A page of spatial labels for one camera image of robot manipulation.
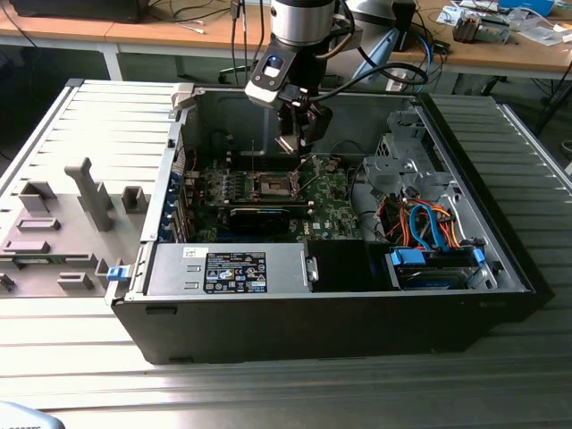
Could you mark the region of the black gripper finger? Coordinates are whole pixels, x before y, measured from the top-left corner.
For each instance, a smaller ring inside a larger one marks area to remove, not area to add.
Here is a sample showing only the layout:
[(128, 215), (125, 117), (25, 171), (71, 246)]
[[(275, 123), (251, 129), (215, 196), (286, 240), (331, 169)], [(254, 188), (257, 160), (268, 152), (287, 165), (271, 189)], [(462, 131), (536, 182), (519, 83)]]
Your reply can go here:
[(299, 138), (292, 109), (288, 105), (283, 105), (277, 112), (277, 117), (279, 123), (277, 143), (283, 150), (298, 150)]
[(332, 110), (325, 105), (310, 105), (304, 113), (301, 125), (301, 146), (311, 147), (322, 139), (332, 120)]

